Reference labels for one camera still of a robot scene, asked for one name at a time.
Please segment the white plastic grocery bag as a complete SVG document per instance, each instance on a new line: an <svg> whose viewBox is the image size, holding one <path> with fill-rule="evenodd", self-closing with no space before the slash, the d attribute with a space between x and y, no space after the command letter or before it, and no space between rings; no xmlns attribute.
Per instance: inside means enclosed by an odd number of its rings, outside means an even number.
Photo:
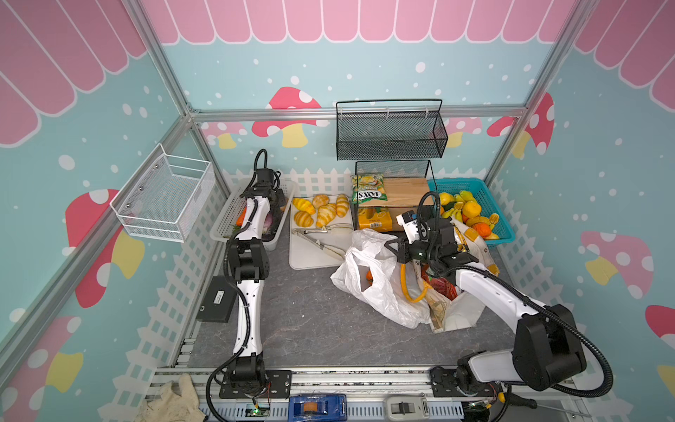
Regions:
<svg viewBox="0 0 675 422"><path fill-rule="evenodd" d="M385 318L409 329L431 323L423 302L408 301L401 286L401 265L385 243L396 237L374 230L356 230L344 262L330 276L333 285L371 306ZM367 281L367 271L374 276Z"/></svg>

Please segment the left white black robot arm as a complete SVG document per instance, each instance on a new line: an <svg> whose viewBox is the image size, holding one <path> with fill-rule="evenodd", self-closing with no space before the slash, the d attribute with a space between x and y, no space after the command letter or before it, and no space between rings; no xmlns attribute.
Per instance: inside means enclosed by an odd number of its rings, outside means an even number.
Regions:
<svg viewBox="0 0 675 422"><path fill-rule="evenodd" d="M253 176L240 197L245 200L244 221L226 243L224 281L237 295L237 337L233 357L219 371L222 383L247 397L260 396L267 381L260 340L261 298L270 274L264 246L265 219L278 201L279 172L268 167L268 152L255 156Z"/></svg>

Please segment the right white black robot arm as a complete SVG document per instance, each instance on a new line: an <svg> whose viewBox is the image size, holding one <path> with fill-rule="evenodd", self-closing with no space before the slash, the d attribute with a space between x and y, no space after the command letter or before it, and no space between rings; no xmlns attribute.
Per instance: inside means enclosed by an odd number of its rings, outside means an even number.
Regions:
<svg viewBox="0 0 675 422"><path fill-rule="evenodd" d="M572 312L536 301L501 280L469 251L458 221L441 217L441 197L425 193L418 208L397 216L404 236L386 242L401 266L427 265L499 316L515 334L513 348L477 352L457 362L455 385L468 396L489 383L602 397L613 388L610 363L576 326Z"/></svg>

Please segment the cream canvas tote bag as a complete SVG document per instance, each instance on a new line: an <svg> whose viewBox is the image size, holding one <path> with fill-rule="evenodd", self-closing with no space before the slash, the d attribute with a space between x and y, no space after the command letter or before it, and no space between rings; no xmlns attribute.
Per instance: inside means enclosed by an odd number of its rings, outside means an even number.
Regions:
<svg viewBox="0 0 675 422"><path fill-rule="evenodd" d="M486 270L489 274L499 276L499 268L489 252L488 245L476 231L466 224L453 219L448 219L456 227L460 241L467 246L468 251L477 258L477 262L469 265L477 265L479 270ZM485 304L479 300L476 294L469 291L467 277L468 271L458 271L448 277L436 277L431 274L428 265L413 260L408 264L401 265L401 286L405 298L413 303L423 302L428 306L431 317L432 331L449 332L462 330L476 325L477 320L483 314ZM458 296L451 301L435 291L426 282L426 276L445 278L456 286Z"/></svg>

